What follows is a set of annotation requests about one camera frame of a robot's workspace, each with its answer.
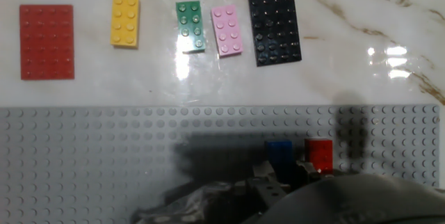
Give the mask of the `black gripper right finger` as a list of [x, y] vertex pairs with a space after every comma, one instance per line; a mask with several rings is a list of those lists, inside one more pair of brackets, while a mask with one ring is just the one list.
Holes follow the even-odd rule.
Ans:
[[329, 177], [328, 175], [324, 175], [321, 172], [318, 172], [311, 162], [296, 161], [296, 164], [300, 169], [300, 173], [302, 173], [302, 178], [305, 184], [318, 182]]

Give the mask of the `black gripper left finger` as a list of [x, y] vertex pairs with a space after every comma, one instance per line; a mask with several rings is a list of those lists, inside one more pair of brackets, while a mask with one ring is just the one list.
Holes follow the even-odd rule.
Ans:
[[252, 195], [256, 203], [277, 203], [288, 195], [287, 185], [281, 185], [268, 161], [252, 167]]

